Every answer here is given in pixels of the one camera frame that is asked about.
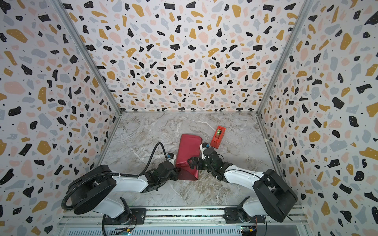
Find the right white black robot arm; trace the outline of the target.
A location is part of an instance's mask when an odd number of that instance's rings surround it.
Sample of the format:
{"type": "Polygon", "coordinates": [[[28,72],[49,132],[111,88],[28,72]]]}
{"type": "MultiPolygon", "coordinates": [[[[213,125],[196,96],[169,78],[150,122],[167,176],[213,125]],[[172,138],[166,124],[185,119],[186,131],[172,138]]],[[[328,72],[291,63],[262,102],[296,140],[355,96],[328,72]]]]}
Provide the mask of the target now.
{"type": "Polygon", "coordinates": [[[275,170],[255,172],[224,162],[212,147],[202,147],[201,157],[188,160],[191,169],[206,170],[215,179],[237,184],[253,190],[257,199],[250,196],[238,205],[233,213],[225,213],[227,220],[249,223],[258,215],[267,215],[282,223],[298,201],[297,195],[275,170]]]}

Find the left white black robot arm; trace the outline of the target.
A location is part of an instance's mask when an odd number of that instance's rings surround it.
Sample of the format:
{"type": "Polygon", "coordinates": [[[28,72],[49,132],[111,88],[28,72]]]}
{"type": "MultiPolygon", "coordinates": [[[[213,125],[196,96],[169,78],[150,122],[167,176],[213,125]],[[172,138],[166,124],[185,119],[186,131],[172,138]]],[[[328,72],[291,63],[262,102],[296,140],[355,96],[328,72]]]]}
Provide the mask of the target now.
{"type": "Polygon", "coordinates": [[[94,211],[117,218],[128,214],[129,207],[124,198],[113,198],[114,193],[157,191],[167,181],[178,180],[179,173],[180,170],[169,161],[140,176],[115,173],[107,165],[100,165],[69,185],[61,206],[77,215],[94,211]]]}

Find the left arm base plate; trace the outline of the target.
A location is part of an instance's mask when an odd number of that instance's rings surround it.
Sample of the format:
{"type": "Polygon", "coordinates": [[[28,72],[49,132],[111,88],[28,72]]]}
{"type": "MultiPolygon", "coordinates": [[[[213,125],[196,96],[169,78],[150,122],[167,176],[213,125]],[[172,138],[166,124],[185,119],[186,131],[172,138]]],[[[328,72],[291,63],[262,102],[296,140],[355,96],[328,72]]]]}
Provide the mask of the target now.
{"type": "Polygon", "coordinates": [[[146,208],[129,208],[125,199],[120,198],[125,210],[117,217],[103,216],[102,226],[107,225],[143,225],[146,217],[146,208]]]}

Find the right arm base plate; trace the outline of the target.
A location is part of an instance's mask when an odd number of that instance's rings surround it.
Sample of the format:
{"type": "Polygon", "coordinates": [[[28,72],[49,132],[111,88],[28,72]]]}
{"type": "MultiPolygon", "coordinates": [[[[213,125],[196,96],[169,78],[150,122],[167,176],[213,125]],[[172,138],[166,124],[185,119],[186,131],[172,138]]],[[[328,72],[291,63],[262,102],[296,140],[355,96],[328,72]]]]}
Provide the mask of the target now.
{"type": "Polygon", "coordinates": [[[243,210],[243,204],[250,197],[246,197],[237,207],[226,207],[224,209],[224,215],[222,216],[225,219],[227,224],[231,223],[245,223],[245,224],[258,224],[265,223],[265,217],[262,215],[249,216],[243,210]]]}

